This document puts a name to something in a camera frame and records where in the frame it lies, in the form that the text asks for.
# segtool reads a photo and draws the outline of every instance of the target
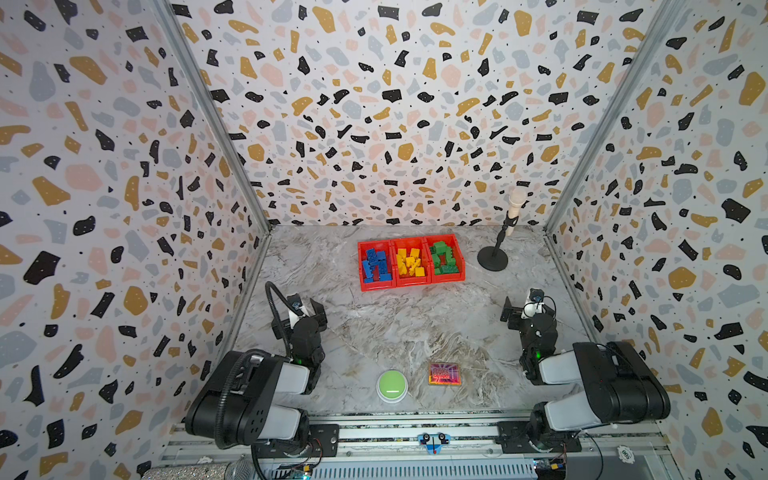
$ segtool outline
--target gold spot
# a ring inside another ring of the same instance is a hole
[[[723,424],[720,423],[720,416],[717,414],[717,410],[712,407],[707,410],[704,420],[701,421],[701,428],[710,437],[723,433]]]
[[[549,118],[549,114],[552,113],[552,110],[547,110],[546,112],[536,115],[532,118],[533,121],[542,121]]]
[[[311,97],[301,97],[299,100],[294,101],[291,104],[291,107],[293,107],[293,116],[298,117],[301,115],[301,112],[303,112],[305,108],[309,107],[310,104],[312,104]]]
[[[72,114],[74,121],[78,123],[78,128],[80,128],[81,131],[88,131],[88,125],[85,123],[85,119],[83,118],[83,114],[80,112],[80,106],[78,103],[76,101],[66,101],[64,105],[67,106],[67,109],[69,110],[69,113]]]
[[[291,53],[299,51],[299,32],[296,30],[290,31],[290,51]]]
[[[686,288],[694,284],[696,275],[684,266],[679,266],[667,277],[670,286],[675,290]]]
[[[607,65],[603,68],[603,71],[598,74],[598,80],[607,84],[609,81],[611,81],[611,76],[614,73],[614,62],[609,61]]]
[[[645,39],[645,35],[635,30],[634,28],[625,28],[622,34],[624,34],[624,38],[626,38],[627,40],[631,40],[632,38],[637,38],[640,41],[643,41]]]
[[[690,219],[696,225],[701,225],[702,227],[709,227],[712,223],[717,222],[717,217],[705,217],[699,214],[691,214]]]
[[[53,286],[53,307],[51,307],[51,320],[56,320],[64,315],[64,311],[69,304],[70,292],[64,290],[64,286],[56,283]]]
[[[699,365],[701,364],[701,359],[704,357],[704,351],[705,348],[700,348],[694,353],[694,357],[690,359],[690,363],[688,365],[694,367],[695,369],[699,368]]]
[[[603,261],[608,260],[608,258],[611,257],[611,248],[608,246],[608,243],[603,243],[603,251],[600,252],[600,259]]]
[[[541,161],[549,163],[554,160],[554,157],[558,153],[560,153],[560,145],[551,145],[546,147],[544,152],[541,153]]]
[[[587,31],[581,29],[576,35],[576,48],[581,48],[587,44]]]
[[[693,107],[695,104],[702,101],[704,98],[707,97],[707,95],[712,93],[712,91],[713,91],[712,85],[707,85],[706,87],[704,87],[704,89],[697,96],[695,96],[693,100],[690,101],[690,106]]]
[[[456,35],[456,32],[453,31],[452,28],[446,27],[442,23],[438,22],[432,22],[429,26],[433,32],[435,32],[437,35],[442,35],[444,33],[447,33],[448,35]]]
[[[3,54],[2,52],[0,52],[0,65],[6,67],[8,70],[17,74],[19,77],[22,76],[22,64],[18,63],[16,60]]]
[[[741,360],[734,359],[732,356],[728,357],[728,368],[723,371],[728,376],[735,376],[738,372],[744,368],[746,364]]]
[[[736,20],[732,20],[725,31],[725,35],[723,35],[723,42],[720,44],[720,50],[717,53],[723,53],[724,51],[727,51],[728,48],[730,48],[730,41],[733,39],[733,29],[735,27]]]
[[[259,144],[253,144],[248,147],[248,156],[255,161],[264,161],[264,147]]]
[[[744,88],[739,95],[739,105],[751,105],[766,87],[766,81],[756,71],[746,76]]]
[[[123,480],[131,480],[131,473],[125,468],[125,464],[120,462],[120,465],[112,472],[113,475],[122,478]]]
[[[667,64],[667,68],[674,68],[678,75],[683,73],[683,65],[680,65],[680,62],[677,61],[674,55],[667,55],[667,57],[664,59],[664,63]]]
[[[139,177],[134,175],[128,179],[125,184],[125,201],[134,208],[134,212],[139,209]]]
[[[101,71],[98,63],[91,57],[72,57],[69,59],[69,64],[99,85],[103,85],[107,81],[107,75]]]
[[[239,20],[230,20],[229,24],[230,24],[230,27],[232,27],[232,29],[234,31],[238,31],[240,33],[244,33],[246,31],[252,31],[253,33],[259,33],[259,31],[256,30],[256,27],[248,25],[247,23],[240,22]]]
[[[64,146],[72,152],[73,154],[79,154],[80,153],[80,142],[76,141],[74,138],[67,135],[67,137],[64,139]]]
[[[413,144],[402,144],[397,149],[397,156],[400,160],[408,161],[413,155]]]
[[[128,291],[125,293],[123,306],[134,315],[141,315],[149,306],[149,302],[147,301],[147,297],[144,296],[144,291],[141,288],[137,286],[129,286]]]
[[[61,202],[65,202],[71,198],[69,192],[56,187],[45,177],[36,177],[32,179],[32,185],[42,197],[43,201],[49,207],[51,205],[59,205]]]
[[[184,36],[189,38],[192,43],[197,43],[197,41],[200,40],[200,37],[197,36],[188,23],[184,22],[181,24],[181,29],[184,30]]]
[[[464,100],[462,103],[458,104],[458,111],[456,112],[457,117],[461,117],[467,110],[474,107],[480,103],[479,98],[470,98],[468,100]]]
[[[160,64],[160,60],[157,59],[149,47],[144,47],[144,54],[147,56],[147,60],[149,60],[149,62],[154,65],[155,68],[157,68],[157,66]]]
[[[518,26],[518,35],[520,35],[521,37],[525,37],[527,34],[531,33],[532,21],[533,21],[533,18],[531,17],[530,13],[523,12],[522,10],[517,10],[515,12],[515,23]]]
[[[637,96],[637,106],[640,107],[641,110],[645,109],[645,104],[648,103],[648,98],[650,98],[650,94],[652,93],[654,93],[654,91],[648,87],[643,90],[643,93]]]
[[[437,79],[437,72],[435,72],[434,58],[427,59],[427,65],[425,65],[424,71],[422,71],[422,74],[427,78],[431,78],[432,80]]]
[[[56,465],[60,463],[67,463],[69,461],[69,453],[61,452],[53,455],[46,455],[40,457],[40,476],[47,475]]]
[[[26,125],[9,125],[7,127],[0,127],[0,145],[7,145],[11,143],[13,136],[16,134],[28,134],[32,130]]]
[[[391,25],[386,26],[386,35],[384,37],[389,40],[389,44],[393,44],[397,41],[397,34],[395,33],[395,27]]]
[[[333,23],[333,13],[321,7],[312,7],[312,13],[317,17],[320,26],[326,33],[336,31],[336,25]]]

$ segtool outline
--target marble floor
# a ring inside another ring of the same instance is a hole
[[[311,296],[326,307],[322,334],[326,360],[317,387],[308,396],[275,401],[311,412],[435,412],[530,409],[560,399],[574,386],[533,386],[518,358],[520,337],[498,318],[506,296],[523,304],[535,286],[555,298],[558,348],[569,349],[587,336],[571,303],[541,229],[517,227],[502,244],[509,265],[489,272],[477,252],[495,242],[499,227],[284,227],[272,240],[240,328],[236,349],[283,353],[270,328],[263,285],[273,281],[285,295]],[[362,292],[357,242],[393,237],[454,233],[466,261],[466,281]],[[287,309],[278,301],[287,317]],[[431,386],[429,362],[456,362],[461,386]],[[409,391],[395,405],[382,402],[376,380],[388,370],[406,375]]]

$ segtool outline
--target terrazzo wallpaper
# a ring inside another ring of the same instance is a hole
[[[0,478],[140,478],[255,259],[146,4],[0,4]]]
[[[687,3],[554,234],[669,392],[691,479],[768,477],[767,8]]]
[[[272,224],[544,222],[660,2],[171,0]]]

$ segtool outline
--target black spot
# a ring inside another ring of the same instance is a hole
[[[132,42],[149,40],[149,37],[147,37],[147,34],[144,32],[144,27],[129,28],[125,33]]]
[[[725,217],[731,220],[735,220],[739,223],[744,222],[744,219],[750,214],[751,210],[733,198],[726,199],[721,205],[725,210]]]
[[[43,279],[48,278],[56,274],[56,266],[60,257],[55,256],[53,253],[41,251],[37,257],[32,261],[32,265],[29,266],[27,272],[24,274],[24,281],[37,285]]]

